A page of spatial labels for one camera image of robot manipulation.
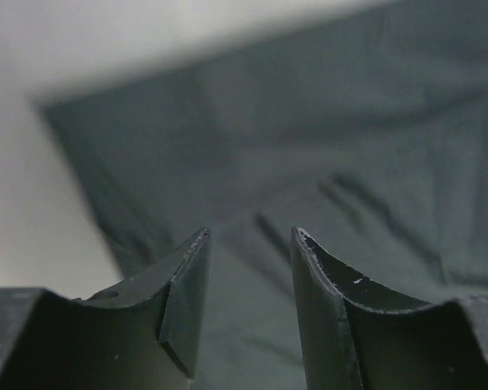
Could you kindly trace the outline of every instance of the dark green fabric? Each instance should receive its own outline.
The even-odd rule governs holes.
[[[488,0],[400,2],[46,114],[127,273],[213,229],[197,390],[305,388],[294,225],[402,293],[488,290]]]

